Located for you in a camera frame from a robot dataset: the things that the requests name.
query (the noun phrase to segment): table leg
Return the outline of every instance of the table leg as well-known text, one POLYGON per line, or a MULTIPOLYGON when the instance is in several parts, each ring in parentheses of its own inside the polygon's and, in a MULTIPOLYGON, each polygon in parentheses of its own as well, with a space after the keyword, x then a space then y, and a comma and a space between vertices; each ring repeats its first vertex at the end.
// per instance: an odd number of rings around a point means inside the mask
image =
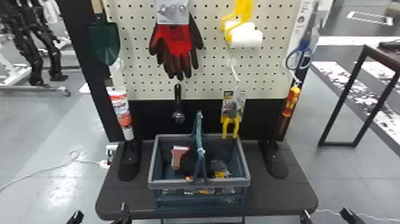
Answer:
POLYGON ((357 64, 355 65, 353 72, 351 73, 350 79, 347 82, 345 89, 343 90, 342 94, 340 95, 339 101, 337 102, 335 109, 332 112, 332 115, 329 118, 328 124, 326 124, 325 130, 321 135, 320 140, 318 141, 318 146, 321 147, 323 145, 335 145, 335 146, 351 146, 352 144, 345 143, 345 142, 332 142, 332 143, 325 143, 325 140, 340 112, 340 109, 343 106, 343 103, 346 101, 347 95, 349 94, 349 91, 351 87, 353 86, 353 83, 355 79, 358 76, 358 73, 361 70, 361 66, 364 63, 365 59, 367 58, 367 53, 365 51, 365 47, 362 49, 360 56, 358 57, 357 64))
POLYGON ((368 116, 367 120, 364 122, 364 125, 362 126, 361 130, 358 132, 357 136, 355 137, 352 146, 356 147, 358 143, 360 143, 361 138, 364 136, 365 132, 367 129, 370 127, 373 119, 375 118, 376 114, 380 111, 382 108, 383 104, 385 103, 386 99, 388 98, 389 94, 392 92, 393 87, 397 84, 397 81, 399 80, 400 73, 397 72, 390 83, 387 85, 385 90, 383 91, 382 95, 380 96, 378 103, 376 106, 373 108, 371 114, 368 116))

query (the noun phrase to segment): white pegboard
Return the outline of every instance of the white pegboard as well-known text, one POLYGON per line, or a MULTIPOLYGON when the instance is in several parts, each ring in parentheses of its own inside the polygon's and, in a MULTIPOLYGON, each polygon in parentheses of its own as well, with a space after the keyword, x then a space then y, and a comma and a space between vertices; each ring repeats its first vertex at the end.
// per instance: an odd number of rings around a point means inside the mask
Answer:
MULTIPOLYGON (((129 99, 173 99, 176 79, 169 79, 155 56, 148 52, 156 21, 154 1, 104 0, 109 21, 120 31, 124 82, 129 99)), ((192 13, 204 39, 197 50, 200 68, 182 82, 183 99, 222 99, 234 87, 226 60, 237 60, 240 88, 248 99, 285 98, 292 76, 281 66, 301 0, 254 0, 251 22, 264 34, 260 48, 230 49, 220 30, 221 19, 235 10, 235 0, 190 0, 192 13)))

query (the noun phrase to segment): blue scissors handle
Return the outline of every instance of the blue scissors handle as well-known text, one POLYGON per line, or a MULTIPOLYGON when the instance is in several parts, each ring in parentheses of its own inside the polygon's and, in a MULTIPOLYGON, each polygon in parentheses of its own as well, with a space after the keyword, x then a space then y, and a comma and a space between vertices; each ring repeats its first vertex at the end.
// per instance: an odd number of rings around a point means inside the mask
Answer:
POLYGON ((312 59, 310 58, 309 62, 306 65, 303 65, 304 63, 304 59, 305 59, 305 55, 306 56, 313 56, 313 52, 311 51, 311 49, 309 47, 306 47, 305 49, 300 49, 300 48, 296 48, 294 49, 286 58, 285 64, 286 64, 286 68, 289 70, 303 70, 306 69, 310 66, 312 59), (293 56, 296 55, 295 57, 297 58, 296 64, 294 66, 290 66, 289 65, 289 60, 291 58, 293 58, 293 56))

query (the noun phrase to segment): blue basket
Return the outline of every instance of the blue basket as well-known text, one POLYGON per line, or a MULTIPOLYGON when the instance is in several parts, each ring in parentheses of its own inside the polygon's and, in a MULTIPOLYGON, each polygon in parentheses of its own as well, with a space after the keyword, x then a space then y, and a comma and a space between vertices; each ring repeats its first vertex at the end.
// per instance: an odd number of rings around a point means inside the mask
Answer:
POLYGON ((201 134, 201 119, 197 119, 194 135, 157 135, 151 158, 148 187, 154 190, 154 203, 158 209, 215 209, 243 205, 250 173, 239 137, 221 134, 201 134), (193 180, 171 167, 171 149, 184 145, 198 149, 193 180), (229 178, 207 178, 206 160, 221 160, 227 165, 229 178))

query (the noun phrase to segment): red work glove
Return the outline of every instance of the red work glove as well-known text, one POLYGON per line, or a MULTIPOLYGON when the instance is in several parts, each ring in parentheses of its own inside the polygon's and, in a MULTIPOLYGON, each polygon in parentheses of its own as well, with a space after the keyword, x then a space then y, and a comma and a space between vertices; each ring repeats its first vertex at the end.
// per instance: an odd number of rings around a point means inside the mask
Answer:
POLYGON ((158 64, 164 64, 164 70, 169 78, 177 76, 179 80, 183 80, 183 73, 187 78, 192 76, 192 66, 194 69, 199 68, 196 48, 203 47, 200 31, 190 15, 188 25, 156 24, 149 52, 151 55, 157 55, 158 64))

